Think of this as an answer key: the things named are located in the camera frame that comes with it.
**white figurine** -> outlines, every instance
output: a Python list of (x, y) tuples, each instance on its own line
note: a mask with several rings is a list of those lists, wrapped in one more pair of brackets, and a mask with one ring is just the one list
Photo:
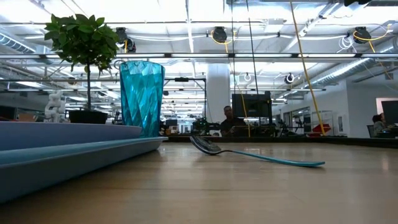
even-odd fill
[(44, 122), (59, 123), (61, 114), (65, 113), (65, 102), (61, 101), (62, 91), (49, 95), (49, 103), (44, 109)]

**plant stem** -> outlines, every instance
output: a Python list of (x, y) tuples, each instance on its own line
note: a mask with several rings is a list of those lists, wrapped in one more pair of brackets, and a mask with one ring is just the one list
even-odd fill
[(87, 109), (91, 111), (90, 63), (87, 63)]

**spoon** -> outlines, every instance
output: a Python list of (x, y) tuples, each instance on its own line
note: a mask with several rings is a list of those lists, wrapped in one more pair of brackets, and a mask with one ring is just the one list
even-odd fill
[(270, 162), (276, 162), (279, 164), (285, 164), (285, 165), (290, 165), (290, 166), (300, 166), (300, 167), (316, 167), (316, 166), (321, 166), (324, 165), (325, 162), (307, 162), (307, 161), (291, 161), (288, 159), (278, 159), (278, 158), (273, 158), (269, 156), (260, 156), (257, 154), (251, 154), (247, 152), (242, 152), (242, 151), (234, 151), (234, 150), (221, 150), (220, 147), (218, 147), (216, 144), (212, 143), (211, 141), (204, 139), (204, 138), (199, 138), (197, 136), (191, 136), (190, 140), (192, 144), (202, 152), (215, 156), (223, 152), (233, 152), (245, 156), (251, 156), (255, 157), (258, 159), (264, 159)]

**spoon handle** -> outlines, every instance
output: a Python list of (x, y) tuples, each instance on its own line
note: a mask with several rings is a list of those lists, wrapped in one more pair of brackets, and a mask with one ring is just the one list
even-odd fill
[(280, 163), (280, 164), (290, 165), (290, 166), (316, 167), (316, 166), (325, 164), (325, 162), (291, 161), (288, 159), (278, 159), (278, 158), (273, 158), (273, 157), (269, 157), (269, 156), (260, 156), (257, 154), (251, 154), (251, 153), (242, 152), (242, 151), (231, 151), (231, 152), (235, 152), (237, 154), (241, 154), (241, 155), (245, 155), (245, 156), (255, 157), (258, 159), (264, 159), (267, 161), (276, 162), (276, 163)]

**white column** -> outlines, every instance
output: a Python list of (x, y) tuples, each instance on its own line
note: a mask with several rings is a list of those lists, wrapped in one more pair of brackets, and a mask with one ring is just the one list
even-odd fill
[(228, 64), (209, 64), (207, 71), (207, 121), (221, 123), (225, 120), (224, 107), (231, 105)]

